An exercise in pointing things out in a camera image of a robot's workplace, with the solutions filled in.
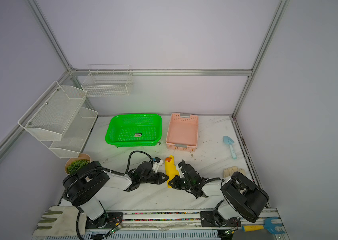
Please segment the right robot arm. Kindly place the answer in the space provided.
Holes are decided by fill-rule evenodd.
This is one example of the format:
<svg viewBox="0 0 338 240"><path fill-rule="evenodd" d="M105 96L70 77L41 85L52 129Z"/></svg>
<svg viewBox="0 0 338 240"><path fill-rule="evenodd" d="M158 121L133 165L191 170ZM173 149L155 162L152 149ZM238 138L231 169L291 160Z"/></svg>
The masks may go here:
<svg viewBox="0 0 338 240"><path fill-rule="evenodd" d="M196 199L220 198L212 210L200 212L203 227L239 227L241 217L254 223L269 201L267 193L241 172L234 172L226 179L202 178L185 161L176 169L179 175L168 181L173 189L186 191Z"/></svg>

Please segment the yellow paper napkin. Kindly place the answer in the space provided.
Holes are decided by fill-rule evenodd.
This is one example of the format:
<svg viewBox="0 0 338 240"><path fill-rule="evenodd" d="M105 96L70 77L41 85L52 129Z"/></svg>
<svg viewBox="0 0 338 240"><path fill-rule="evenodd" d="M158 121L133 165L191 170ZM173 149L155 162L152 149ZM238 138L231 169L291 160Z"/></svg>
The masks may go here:
<svg viewBox="0 0 338 240"><path fill-rule="evenodd" d="M174 156L170 155L167 158L171 158L171 162L166 162L165 159L166 175L169 177L169 179L167 180L167 186L169 189L171 189L172 187L169 185L169 182L172 181L175 178L175 176L179 176L179 171L176 168Z"/></svg>

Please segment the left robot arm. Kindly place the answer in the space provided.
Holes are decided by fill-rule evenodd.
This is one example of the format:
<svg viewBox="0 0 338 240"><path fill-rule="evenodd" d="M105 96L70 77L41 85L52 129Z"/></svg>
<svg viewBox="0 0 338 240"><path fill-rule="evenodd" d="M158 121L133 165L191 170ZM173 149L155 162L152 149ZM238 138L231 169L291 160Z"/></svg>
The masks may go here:
<svg viewBox="0 0 338 240"><path fill-rule="evenodd" d="M162 161L144 161L136 169L122 174L93 161L63 180L63 199L87 215L89 228L111 228L122 221L122 215L113 219L97 199L97 192L102 188L131 192L141 184L161 185L169 177L158 171L160 165Z"/></svg>

